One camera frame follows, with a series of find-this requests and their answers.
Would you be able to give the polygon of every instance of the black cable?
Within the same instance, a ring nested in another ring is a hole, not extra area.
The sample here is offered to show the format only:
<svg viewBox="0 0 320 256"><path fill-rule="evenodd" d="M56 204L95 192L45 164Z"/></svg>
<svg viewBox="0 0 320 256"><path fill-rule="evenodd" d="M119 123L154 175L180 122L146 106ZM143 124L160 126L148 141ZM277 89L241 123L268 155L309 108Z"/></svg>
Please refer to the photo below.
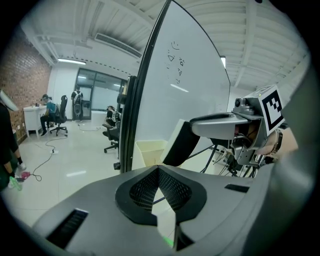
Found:
<svg viewBox="0 0 320 256"><path fill-rule="evenodd" d="M203 149L203 150L199 151L198 153L195 153L195 154L190 155L190 156L187 158L187 160L188 160L188 159L190 159L190 158L195 157L196 155L201 154L202 152L204 152L204 151L206 151L206 150L208 150L208 149L210 149L210 148L212 148L212 146L213 146L213 145L208 146L207 148L205 148L205 149Z"/></svg>
<svg viewBox="0 0 320 256"><path fill-rule="evenodd" d="M210 157L209 157L208 162L206 163L205 167L200 171L201 174L204 174L204 173L206 172L209 164L211 163L212 158L214 158L214 155L215 155L215 153L216 153L217 147L218 147L218 144L217 144L217 145L214 145L214 148L213 148L213 150L212 150L212 153L211 153L211 155L210 155Z"/></svg>
<svg viewBox="0 0 320 256"><path fill-rule="evenodd" d="M227 168L226 168L227 164L228 164L228 162L225 163L225 166L222 168L222 170L220 171L220 173L219 173L218 176L220 176L220 175L222 175L222 174L224 173L224 171L227 169Z"/></svg>
<svg viewBox="0 0 320 256"><path fill-rule="evenodd" d="M254 177L254 173L256 172L256 167L252 168L252 172L249 175L249 178L253 178Z"/></svg>
<svg viewBox="0 0 320 256"><path fill-rule="evenodd" d="M241 177L241 174L242 174L242 172L243 172L243 170L244 170L244 165L242 165L242 168L241 168L241 172L240 172L240 175L239 175L239 177Z"/></svg>
<svg viewBox="0 0 320 256"><path fill-rule="evenodd" d="M250 171L250 169L251 169L251 166L249 166L249 168L246 169L246 171L245 171L245 173L244 173L244 175L243 175L242 177L246 177L246 175L248 174L248 172Z"/></svg>
<svg viewBox="0 0 320 256"><path fill-rule="evenodd" d="M65 139L67 139L67 138L68 138L67 136L64 137L64 138L55 138L55 139L49 140L49 141L47 141L47 142L45 143L45 145L46 145L47 147L52 147L53 150L52 150L52 153L51 153L50 157L48 158L48 160L46 160L46 161L44 161L42 164L40 164L40 165L39 165L37 168L35 168L35 169L33 170L33 172L31 173L31 175L34 176L35 179L36 179L38 182L42 181L42 176L41 176L41 175L36 175L36 174L35 174L35 171L36 171L39 167L43 166L46 162L48 162L48 161L51 159L52 155L54 154L54 150L56 149L56 147L55 147L54 145L48 145L48 143L49 143L49 142L53 142L53 141L57 141L57 140L65 140Z"/></svg>
<svg viewBox="0 0 320 256"><path fill-rule="evenodd" d="M226 153L225 155L223 155L219 160L215 161L213 165L215 165L216 163L220 162L222 159L224 159L226 156L228 155L228 153Z"/></svg>
<svg viewBox="0 0 320 256"><path fill-rule="evenodd" d="M161 202L162 200L164 200L165 199L165 197L162 197L162 198L160 198L160 199L158 199L158 200L156 200L156 201L154 201L153 202L153 204L155 205L156 203L159 203L159 202Z"/></svg>

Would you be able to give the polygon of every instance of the window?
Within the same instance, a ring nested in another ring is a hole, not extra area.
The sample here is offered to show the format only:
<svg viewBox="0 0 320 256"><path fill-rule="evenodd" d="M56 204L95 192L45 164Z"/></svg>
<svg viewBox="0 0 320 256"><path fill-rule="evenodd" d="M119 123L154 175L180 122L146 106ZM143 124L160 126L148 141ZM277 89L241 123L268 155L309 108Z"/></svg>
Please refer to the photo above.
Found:
<svg viewBox="0 0 320 256"><path fill-rule="evenodd" d="M105 111L108 106L117 108L117 98L125 81L104 73L80 68L76 84L93 89L91 110Z"/></svg>

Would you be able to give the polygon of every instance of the jeans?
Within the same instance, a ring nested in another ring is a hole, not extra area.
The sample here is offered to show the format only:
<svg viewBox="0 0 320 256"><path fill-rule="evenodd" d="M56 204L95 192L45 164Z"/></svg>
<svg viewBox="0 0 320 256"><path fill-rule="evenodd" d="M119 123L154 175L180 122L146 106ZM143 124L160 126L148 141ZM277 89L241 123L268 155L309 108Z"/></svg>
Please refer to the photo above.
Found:
<svg viewBox="0 0 320 256"><path fill-rule="evenodd" d="M49 115L41 116L40 117L40 121L41 121L42 130L45 132L46 131L46 126L49 129L49 122L53 122L54 120L55 120L55 114L54 113L49 113Z"/></svg>

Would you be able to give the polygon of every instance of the desk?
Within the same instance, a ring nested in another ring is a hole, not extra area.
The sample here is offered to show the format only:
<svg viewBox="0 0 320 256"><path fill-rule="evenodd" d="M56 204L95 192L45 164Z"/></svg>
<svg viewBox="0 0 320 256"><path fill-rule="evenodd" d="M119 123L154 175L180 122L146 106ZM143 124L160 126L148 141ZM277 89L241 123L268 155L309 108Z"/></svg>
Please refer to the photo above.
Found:
<svg viewBox="0 0 320 256"><path fill-rule="evenodd" d="M40 117L46 113L47 106L27 106L23 108L26 134L29 137L29 131L35 131L39 138L39 129L41 128Z"/></svg>

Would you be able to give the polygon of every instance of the black office chair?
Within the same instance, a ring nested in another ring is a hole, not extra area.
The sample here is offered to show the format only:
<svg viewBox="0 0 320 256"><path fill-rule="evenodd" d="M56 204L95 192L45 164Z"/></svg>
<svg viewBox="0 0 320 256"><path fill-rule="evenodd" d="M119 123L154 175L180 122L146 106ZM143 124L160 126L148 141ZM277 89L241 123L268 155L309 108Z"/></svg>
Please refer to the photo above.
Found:
<svg viewBox="0 0 320 256"><path fill-rule="evenodd" d="M103 135L109 138L109 141L111 141L111 146L108 146L104 149L104 153L107 153L107 150L110 149L118 149L119 154L119 138L120 138L120 122L117 122L115 124L114 129L110 124L103 124L104 127L106 127L106 131L103 131Z"/></svg>
<svg viewBox="0 0 320 256"><path fill-rule="evenodd" d="M58 127L50 130L50 133L52 134L53 131L56 131L55 135L58 136L58 132L60 130L65 131L65 133L68 133L67 127L60 126L61 124L64 124L67 121L66 117L66 106L67 106L68 98L66 95L63 95L61 97L61 105L60 109L57 108L55 115L54 115L54 123L58 125Z"/></svg>

